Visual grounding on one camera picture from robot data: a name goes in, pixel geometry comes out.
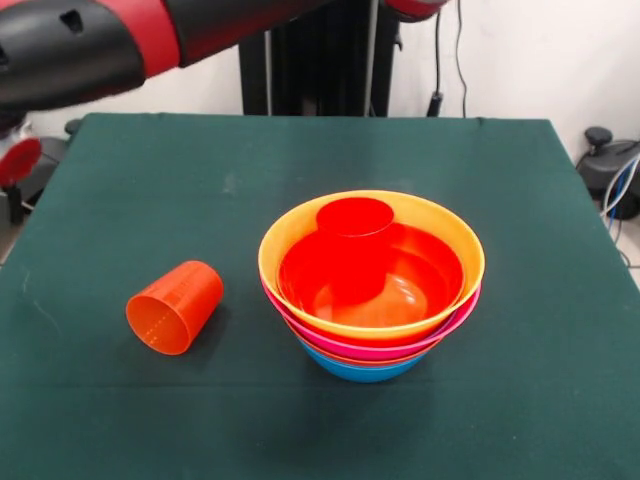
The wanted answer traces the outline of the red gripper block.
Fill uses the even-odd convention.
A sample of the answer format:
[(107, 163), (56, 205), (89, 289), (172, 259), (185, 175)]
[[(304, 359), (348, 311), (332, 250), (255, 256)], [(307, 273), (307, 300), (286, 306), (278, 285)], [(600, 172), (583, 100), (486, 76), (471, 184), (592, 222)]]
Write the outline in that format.
[(6, 187), (9, 221), (12, 225), (21, 225), (24, 221), (22, 194), (15, 184), (31, 174), (41, 153), (40, 140), (28, 138), (12, 145), (1, 158), (1, 186)]

